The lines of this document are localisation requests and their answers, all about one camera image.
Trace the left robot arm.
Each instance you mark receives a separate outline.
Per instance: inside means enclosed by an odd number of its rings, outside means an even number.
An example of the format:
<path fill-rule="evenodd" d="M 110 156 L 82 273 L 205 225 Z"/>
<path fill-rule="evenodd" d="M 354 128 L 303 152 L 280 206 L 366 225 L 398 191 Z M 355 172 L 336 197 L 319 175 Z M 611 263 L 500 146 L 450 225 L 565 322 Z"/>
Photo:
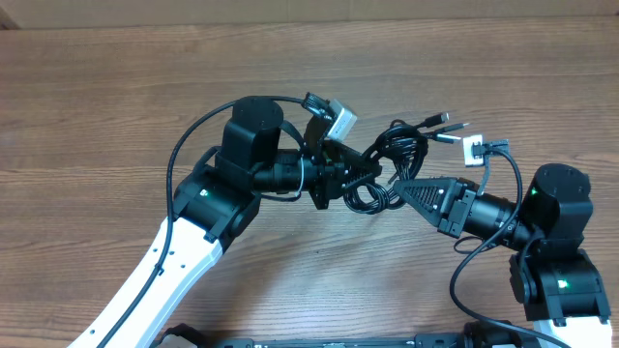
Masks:
<path fill-rule="evenodd" d="M 311 115 L 304 133 L 288 123 L 281 96 L 221 106 L 232 115 L 222 143 L 178 186 L 165 179 L 166 217 L 129 278 L 74 347 L 147 347 L 189 290 L 255 219 L 262 199 L 317 209 L 369 182 L 380 167 L 346 147 L 357 115 L 338 100 L 296 99 Z"/>

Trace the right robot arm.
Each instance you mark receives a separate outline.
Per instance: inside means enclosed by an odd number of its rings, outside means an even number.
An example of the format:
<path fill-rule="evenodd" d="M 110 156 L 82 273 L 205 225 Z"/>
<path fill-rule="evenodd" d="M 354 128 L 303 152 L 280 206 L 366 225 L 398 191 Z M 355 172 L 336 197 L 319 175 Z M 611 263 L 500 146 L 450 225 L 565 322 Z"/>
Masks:
<path fill-rule="evenodd" d="M 593 214 L 586 174 L 541 166 L 520 202 L 486 193 L 464 178 L 398 180 L 396 194 L 438 232 L 462 233 L 515 251 L 510 283 L 526 319 L 551 347 L 609 347 L 610 305 L 601 274 L 581 248 Z"/>

